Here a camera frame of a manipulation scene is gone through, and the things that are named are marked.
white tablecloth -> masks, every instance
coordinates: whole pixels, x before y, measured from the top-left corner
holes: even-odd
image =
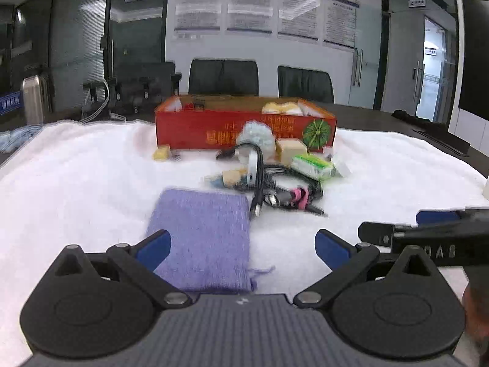
[[[163,189],[211,190],[205,176],[239,166],[216,162],[215,152],[183,152],[179,162],[157,163],[155,149],[152,124],[62,122],[45,127],[0,169],[0,366],[30,355],[18,316],[65,245],[100,252],[118,242],[135,244]],[[355,244],[363,221],[414,224],[420,209],[489,206],[485,178],[425,141],[337,130],[334,150],[351,175],[325,186],[317,204],[328,218],[265,207],[251,223],[250,267],[275,266],[258,279],[259,293],[292,298],[329,272],[314,251],[319,229]],[[443,274],[461,297],[463,271]],[[456,355],[477,364],[466,340]]]

purple cloth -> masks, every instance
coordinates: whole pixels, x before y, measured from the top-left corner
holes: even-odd
[[[155,273],[183,291],[251,291],[248,209],[244,195],[165,190],[146,232],[166,229],[172,237]]]

white cable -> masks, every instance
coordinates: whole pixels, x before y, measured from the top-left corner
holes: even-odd
[[[92,121],[95,117],[97,117],[100,114],[100,112],[105,108],[105,106],[107,106],[108,100],[111,97],[111,92],[108,89],[108,84],[105,81],[105,79],[102,79],[102,82],[104,83],[104,86],[107,89],[107,97],[105,98],[103,104],[97,109],[97,111],[94,114],[91,114],[90,116],[85,117],[84,119],[81,119],[80,120],[80,123],[86,124],[86,123]]]

poster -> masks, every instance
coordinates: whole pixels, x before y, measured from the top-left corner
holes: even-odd
[[[320,3],[320,0],[280,0],[278,34],[317,41]]]
[[[356,9],[348,0],[325,0],[324,42],[355,47]]]
[[[221,5],[221,0],[178,0],[175,31],[218,31],[221,28]]]
[[[272,0],[229,0],[227,30],[271,34]]]

box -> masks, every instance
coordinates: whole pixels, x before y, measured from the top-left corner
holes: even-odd
[[[295,102],[307,116],[262,114],[268,102]],[[302,140],[312,152],[332,146],[336,117],[300,98],[174,95],[155,110],[158,145],[172,149],[225,149],[247,121],[268,125],[277,138]]]

